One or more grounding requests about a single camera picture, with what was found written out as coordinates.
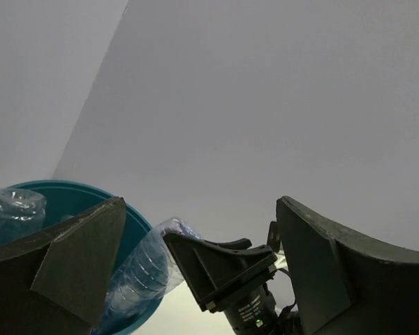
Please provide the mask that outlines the clear unlabelled plastic bottle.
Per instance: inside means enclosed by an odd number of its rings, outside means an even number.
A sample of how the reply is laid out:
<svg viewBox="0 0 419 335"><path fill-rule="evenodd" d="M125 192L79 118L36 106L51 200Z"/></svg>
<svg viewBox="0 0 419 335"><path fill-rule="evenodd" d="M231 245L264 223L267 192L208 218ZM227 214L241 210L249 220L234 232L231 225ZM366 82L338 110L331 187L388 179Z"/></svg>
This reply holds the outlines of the clear unlabelled plastic bottle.
<svg viewBox="0 0 419 335"><path fill-rule="evenodd" d="M0 188L0 245L42 229L47 200L35 191Z"/></svg>

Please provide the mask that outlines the crushed clear bottle blue cap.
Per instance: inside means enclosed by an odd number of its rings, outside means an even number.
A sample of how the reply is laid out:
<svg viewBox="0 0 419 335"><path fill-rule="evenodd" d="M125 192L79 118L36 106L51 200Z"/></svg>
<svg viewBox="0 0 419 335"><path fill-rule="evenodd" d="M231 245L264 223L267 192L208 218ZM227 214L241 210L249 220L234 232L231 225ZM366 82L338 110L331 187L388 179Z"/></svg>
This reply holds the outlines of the crushed clear bottle blue cap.
<svg viewBox="0 0 419 335"><path fill-rule="evenodd" d="M101 321L93 334L111 334L140 317L153 302L184 281L163 238L177 233L192 239L201 235L185 221L172 217L144 236L112 275Z"/></svg>

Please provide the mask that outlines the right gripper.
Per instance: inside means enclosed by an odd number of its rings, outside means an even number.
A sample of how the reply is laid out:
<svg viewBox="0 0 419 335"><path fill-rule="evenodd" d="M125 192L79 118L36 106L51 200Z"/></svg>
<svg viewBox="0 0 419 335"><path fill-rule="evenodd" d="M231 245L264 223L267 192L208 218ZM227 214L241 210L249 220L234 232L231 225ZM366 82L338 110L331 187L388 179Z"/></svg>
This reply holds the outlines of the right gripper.
<svg viewBox="0 0 419 335"><path fill-rule="evenodd" d="M255 248L248 239L218 244L173 232L163 240L201 311L223 311L235 334L303 333L296 303L277 313L267 286L277 273L291 276L276 221Z"/></svg>

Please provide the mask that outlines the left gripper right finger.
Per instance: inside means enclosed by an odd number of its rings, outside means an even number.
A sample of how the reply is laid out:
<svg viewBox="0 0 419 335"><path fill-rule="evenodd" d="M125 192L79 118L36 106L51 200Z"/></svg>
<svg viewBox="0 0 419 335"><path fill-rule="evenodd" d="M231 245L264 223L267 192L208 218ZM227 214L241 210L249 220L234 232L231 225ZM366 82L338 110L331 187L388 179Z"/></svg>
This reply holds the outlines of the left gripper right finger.
<svg viewBox="0 0 419 335"><path fill-rule="evenodd" d="M284 196L277 224L305 334L419 334L419 251Z"/></svg>

